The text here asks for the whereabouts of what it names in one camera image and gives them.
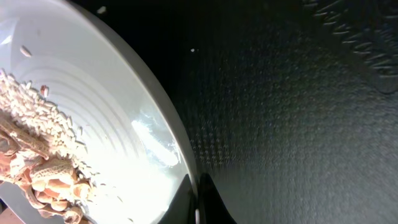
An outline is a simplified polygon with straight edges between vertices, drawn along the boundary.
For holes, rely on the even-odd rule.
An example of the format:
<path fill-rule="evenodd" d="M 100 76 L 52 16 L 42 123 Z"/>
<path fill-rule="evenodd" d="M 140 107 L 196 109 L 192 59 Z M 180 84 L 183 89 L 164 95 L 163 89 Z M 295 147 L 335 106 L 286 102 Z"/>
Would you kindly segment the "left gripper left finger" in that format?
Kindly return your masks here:
<path fill-rule="evenodd" d="M 166 213 L 158 224 L 196 224 L 195 194 L 188 174 L 179 185 Z"/>

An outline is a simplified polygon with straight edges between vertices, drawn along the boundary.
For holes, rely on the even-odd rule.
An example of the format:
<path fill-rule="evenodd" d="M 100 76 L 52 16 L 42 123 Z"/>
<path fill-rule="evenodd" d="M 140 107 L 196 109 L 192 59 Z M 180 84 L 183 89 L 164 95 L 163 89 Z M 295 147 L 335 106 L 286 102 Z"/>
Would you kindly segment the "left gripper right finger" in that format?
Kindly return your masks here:
<path fill-rule="evenodd" d="M 207 173 L 200 176 L 198 209 L 201 224 L 236 224 L 227 210 L 217 188 Z"/>

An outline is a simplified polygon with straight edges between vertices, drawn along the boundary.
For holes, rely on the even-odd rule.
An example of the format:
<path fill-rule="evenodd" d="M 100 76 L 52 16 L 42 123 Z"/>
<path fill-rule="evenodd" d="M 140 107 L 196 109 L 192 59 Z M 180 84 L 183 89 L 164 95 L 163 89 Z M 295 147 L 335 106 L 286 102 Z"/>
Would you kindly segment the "grey plate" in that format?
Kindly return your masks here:
<path fill-rule="evenodd" d="M 46 86 L 86 145 L 100 194 L 93 223 L 158 223 L 197 168 L 182 121 L 136 52 L 104 22 L 68 1 L 1 2 L 1 68 Z"/>

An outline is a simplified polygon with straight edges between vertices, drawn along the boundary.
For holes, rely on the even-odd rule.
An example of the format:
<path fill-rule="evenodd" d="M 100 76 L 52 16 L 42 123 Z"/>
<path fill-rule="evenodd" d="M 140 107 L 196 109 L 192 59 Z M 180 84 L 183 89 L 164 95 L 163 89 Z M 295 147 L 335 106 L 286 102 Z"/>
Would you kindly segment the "peanut shell food scraps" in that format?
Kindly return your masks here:
<path fill-rule="evenodd" d="M 89 223 L 95 182 L 86 145 L 71 118 L 46 100 L 47 90 L 1 71 L 1 182 L 17 185 L 43 218 Z"/>

